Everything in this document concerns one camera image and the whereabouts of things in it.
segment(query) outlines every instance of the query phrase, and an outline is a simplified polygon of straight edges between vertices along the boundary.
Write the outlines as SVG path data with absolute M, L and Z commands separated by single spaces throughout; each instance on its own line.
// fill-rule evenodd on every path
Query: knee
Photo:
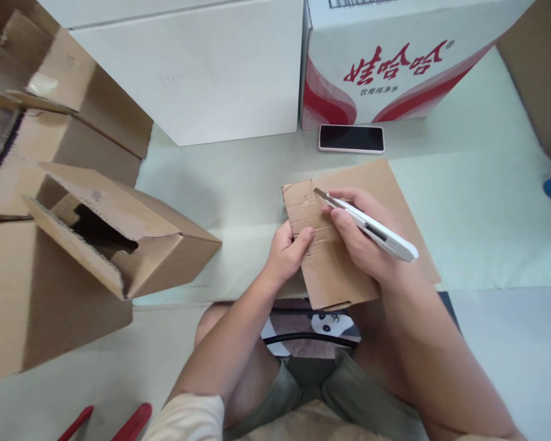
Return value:
M 194 346 L 198 346 L 202 339 L 210 332 L 210 330 L 219 322 L 223 315 L 227 313 L 230 305 L 213 303 L 208 307 L 196 328 L 196 336 L 194 337 Z

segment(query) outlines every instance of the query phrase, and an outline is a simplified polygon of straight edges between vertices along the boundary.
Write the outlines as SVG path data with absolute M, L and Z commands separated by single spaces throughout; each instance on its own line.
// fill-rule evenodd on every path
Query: person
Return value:
M 403 235 L 366 191 L 330 194 Z M 263 343 L 276 294 L 314 236 L 307 227 L 294 239 L 286 222 L 240 299 L 203 314 L 192 356 L 144 440 L 525 440 L 419 265 L 381 250 L 345 210 L 322 210 L 381 288 L 380 300 L 348 309 L 362 336 L 357 348 L 340 351 L 319 394 L 307 396 Z

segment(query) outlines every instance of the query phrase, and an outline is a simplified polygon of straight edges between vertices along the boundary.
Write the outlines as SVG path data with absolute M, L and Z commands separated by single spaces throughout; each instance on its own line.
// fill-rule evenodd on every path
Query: shorts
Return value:
M 321 399 L 339 418 L 392 441 L 428 440 L 416 409 L 393 396 L 367 375 L 344 350 L 321 387 L 304 387 L 288 370 L 288 359 L 263 402 L 250 415 L 223 433 L 226 441 L 240 438 L 288 412 Z

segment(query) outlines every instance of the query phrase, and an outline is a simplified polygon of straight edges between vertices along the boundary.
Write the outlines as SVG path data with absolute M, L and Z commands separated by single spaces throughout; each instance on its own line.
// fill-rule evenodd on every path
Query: box cutter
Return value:
M 318 188 L 315 188 L 314 192 L 324 199 L 331 207 L 343 208 L 346 212 L 351 214 L 355 224 L 361 231 L 394 257 L 404 260 L 405 262 L 414 262 L 418 258 L 418 250 L 414 245 L 401 238 L 390 229 L 384 227 L 381 223 L 373 220 L 353 205 L 342 199 L 331 197 L 328 193 Z

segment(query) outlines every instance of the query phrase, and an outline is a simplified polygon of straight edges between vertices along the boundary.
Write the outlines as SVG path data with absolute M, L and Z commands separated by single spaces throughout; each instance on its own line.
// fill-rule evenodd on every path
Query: smartphone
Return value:
M 382 154 L 386 149 L 384 129 L 381 127 L 323 124 L 320 126 L 318 149 L 322 151 Z

